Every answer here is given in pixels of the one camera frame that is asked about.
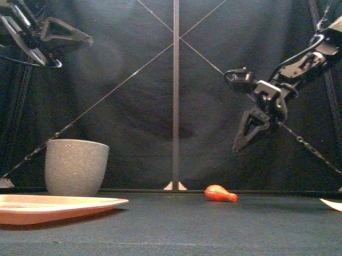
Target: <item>table surface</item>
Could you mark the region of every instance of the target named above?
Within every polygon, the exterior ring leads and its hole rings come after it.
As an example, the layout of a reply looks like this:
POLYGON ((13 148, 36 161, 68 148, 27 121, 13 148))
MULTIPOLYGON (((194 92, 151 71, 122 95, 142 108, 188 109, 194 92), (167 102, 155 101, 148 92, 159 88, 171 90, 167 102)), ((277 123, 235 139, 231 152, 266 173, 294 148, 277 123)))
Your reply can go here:
POLYGON ((128 204, 57 222, 0 225, 1 255, 341 255, 342 213, 318 198, 100 193, 128 204))

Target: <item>white object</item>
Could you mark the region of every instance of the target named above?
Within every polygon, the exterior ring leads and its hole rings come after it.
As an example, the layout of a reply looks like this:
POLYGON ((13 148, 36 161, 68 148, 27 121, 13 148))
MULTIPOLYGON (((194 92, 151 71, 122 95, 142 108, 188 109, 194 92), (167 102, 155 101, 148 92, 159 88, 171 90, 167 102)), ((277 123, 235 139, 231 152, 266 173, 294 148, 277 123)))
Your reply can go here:
POLYGON ((110 147, 102 143, 56 139, 47 143, 45 184, 51 195, 93 196, 102 186, 110 147))
POLYGON ((127 199, 35 195, 0 196, 0 224, 29 225, 92 215, 128 203, 127 199))
POLYGON ((319 198, 319 200, 329 206, 331 207, 334 210, 342 212, 342 203, 337 203, 337 202, 331 202, 326 199, 319 198))

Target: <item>orange toy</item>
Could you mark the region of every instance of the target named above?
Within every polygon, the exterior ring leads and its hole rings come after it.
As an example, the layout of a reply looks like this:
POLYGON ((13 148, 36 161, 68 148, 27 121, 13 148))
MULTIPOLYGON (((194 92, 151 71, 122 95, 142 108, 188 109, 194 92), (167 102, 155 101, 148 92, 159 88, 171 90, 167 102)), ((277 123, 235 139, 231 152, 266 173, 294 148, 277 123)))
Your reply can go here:
POLYGON ((211 185, 207 187, 204 191, 206 197, 212 201, 231 201, 234 203, 238 202, 238 195, 230 193, 222 186, 211 185))

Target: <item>plate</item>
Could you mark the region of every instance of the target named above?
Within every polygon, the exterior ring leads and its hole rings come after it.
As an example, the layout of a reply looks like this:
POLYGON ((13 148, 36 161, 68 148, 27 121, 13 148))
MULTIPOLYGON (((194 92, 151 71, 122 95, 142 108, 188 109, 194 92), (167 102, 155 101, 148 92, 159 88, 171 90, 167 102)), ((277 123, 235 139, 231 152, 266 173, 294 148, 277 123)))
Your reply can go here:
POLYGON ((29 225, 87 216, 128 203, 103 197, 0 195, 0 224, 29 225))
POLYGON ((319 198, 319 200, 333 209, 335 209, 337 211, 342 212, 342 203, 337 203, 337 202, 331 202, 326 199, 319 198))

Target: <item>small base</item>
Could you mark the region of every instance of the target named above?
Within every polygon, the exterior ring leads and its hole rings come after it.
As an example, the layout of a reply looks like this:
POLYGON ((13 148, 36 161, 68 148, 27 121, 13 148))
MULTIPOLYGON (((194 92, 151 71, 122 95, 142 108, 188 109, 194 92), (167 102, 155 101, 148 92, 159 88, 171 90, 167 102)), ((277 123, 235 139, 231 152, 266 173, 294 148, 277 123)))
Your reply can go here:
MULTIPOLYGON (((174 187, 174 182, 171 181, 164 187, 164 190, 172 190, 172 187, 174 187)), ((178 190, 187 190, 187 188, 183 186, 180 182, 178 182, 178 190)))

